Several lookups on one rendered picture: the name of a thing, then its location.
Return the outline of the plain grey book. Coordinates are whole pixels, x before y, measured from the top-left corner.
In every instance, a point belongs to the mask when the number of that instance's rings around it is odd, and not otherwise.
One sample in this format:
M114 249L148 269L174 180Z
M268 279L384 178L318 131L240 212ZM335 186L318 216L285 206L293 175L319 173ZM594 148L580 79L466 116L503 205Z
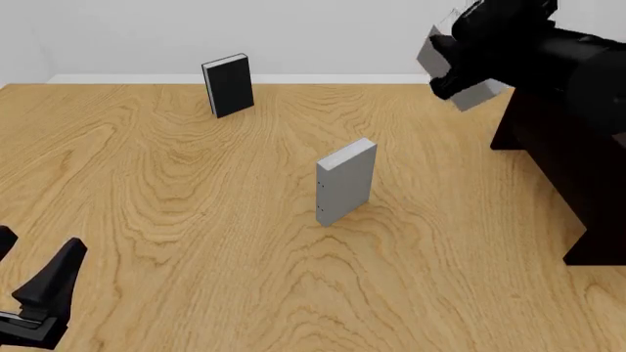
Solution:
M468 8L470 2L467 1L461 9L452 8L449 14L440 22L436 22L430 29L420 52L417 54L416 60L428 73L430 78L445 75L451 68L442 55L437 52L430 43L429 37L435 34L450 35L452 25L459 18L461 13ZM479 84L474 84L466 90L452 96L449 101L460 111L470 110L472 108L487 102L490 99L504 93L510 87L500 81L489 79Z

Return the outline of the grey book with spine dots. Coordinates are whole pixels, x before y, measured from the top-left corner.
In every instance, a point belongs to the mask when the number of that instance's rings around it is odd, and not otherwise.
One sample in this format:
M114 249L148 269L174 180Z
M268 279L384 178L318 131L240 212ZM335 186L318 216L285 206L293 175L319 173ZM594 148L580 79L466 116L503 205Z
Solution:
M316 163L316 220L329 227L370 198L376 143L362 137Z

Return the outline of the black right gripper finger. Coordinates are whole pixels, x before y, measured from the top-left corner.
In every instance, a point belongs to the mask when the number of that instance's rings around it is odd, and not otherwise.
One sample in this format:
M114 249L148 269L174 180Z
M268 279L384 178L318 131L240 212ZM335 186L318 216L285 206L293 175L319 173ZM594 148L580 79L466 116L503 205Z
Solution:
M450 35L433 34L429 42L450 65L445 75L432 78L429 82L432 93L439 99L451 99L489 78L489 40L486 37L458 41Z

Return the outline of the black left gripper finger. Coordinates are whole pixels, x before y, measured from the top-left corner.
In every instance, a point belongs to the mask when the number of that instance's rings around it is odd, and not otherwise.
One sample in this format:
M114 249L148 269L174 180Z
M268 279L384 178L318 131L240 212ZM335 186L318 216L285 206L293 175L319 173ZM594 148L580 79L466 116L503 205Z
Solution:
M40 272L12 293L21 305L21 319L69 319L73 289L86 252L82 240L71 238Z
M0 225L0 257L6 257L18 240L18 236L7 226Z

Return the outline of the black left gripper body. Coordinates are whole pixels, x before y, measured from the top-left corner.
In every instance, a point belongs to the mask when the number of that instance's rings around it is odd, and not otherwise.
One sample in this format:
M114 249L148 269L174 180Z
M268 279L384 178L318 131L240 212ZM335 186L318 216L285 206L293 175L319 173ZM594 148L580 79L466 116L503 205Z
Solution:
M0 311L0 345L54 350L67 331L69 310L53 311L42 322Z

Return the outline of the black hardcover book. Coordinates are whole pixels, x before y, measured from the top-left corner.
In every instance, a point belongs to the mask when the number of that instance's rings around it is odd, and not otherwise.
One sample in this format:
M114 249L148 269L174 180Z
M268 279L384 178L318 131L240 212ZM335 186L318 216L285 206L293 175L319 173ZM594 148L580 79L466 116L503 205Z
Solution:
M217 117L254 105L247 55L240 53L201 65L208 101Z

